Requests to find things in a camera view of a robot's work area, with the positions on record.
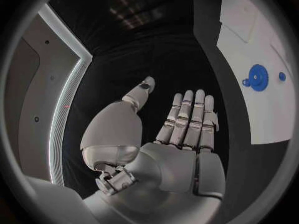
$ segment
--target robotic hand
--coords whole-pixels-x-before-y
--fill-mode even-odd
[[[225,190],[223,166],[213,153],[219,129],[214,98],[198,90],[193,105],[192,91],[176,94],[156,140],[141,147],[136,113],[153,89],[154,79],[147,77],[89,124],[82,154],[87,166],[100,172],[100,191],[89,199],[102,199],[99,208],[113,207],[129,222],[207,223]],[[108,212],[94,211],[98,220],[116,222],[103,213]]]

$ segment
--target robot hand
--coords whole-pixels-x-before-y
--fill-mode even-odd
[[[192,91],[184,98],[176,94],[156,140],[140,148],[136,112],[153,87],[153,79],[146,78],[87,128],[83,157],[101,172],[96,180],[100,191],[89,200],[100,198],[134,223],[207,223],[225,190],[222,163],[213,153],[214,129],[219,129],[214,99],[203,90],[196,92],[194,103]],[[113,222],[113,217],[105,220]]]

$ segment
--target white panel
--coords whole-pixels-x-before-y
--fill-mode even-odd
[[[223,0],[221,19],[225,24],[221,26],[217,46],[232,68],[244,96],[251,143],[288,140],[293,132],[296,104],[286,52],[273,24],[257,6],[254,22],[253,15],[247,19],[248,26],[236,22],[244,19],[242,10],[250,3],[249,0]],[[248,77],[250,68],[255,64],[263,65],[269,73],[269,84],[262,92],[242,85],[242,80]],[[286,74],[286,81],[279,80],[279,72]]]

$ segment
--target illuminated edge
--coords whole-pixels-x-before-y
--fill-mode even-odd
[[[92,55],[47,4],[45,4],[38,14],[56,35],[79,57],[57,101],[52,117],[48,142],[48,165],[51,182],[64,186],[62,173],[62,141],[64,128],[69,113],[69,107],[72,104],[81,79],[92,61]]]

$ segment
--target blue gear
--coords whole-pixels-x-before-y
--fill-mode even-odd
[[[266,68],[256,64],[249,71],[249,82],[255,91],[263,91],[269,82],[269,76]]]

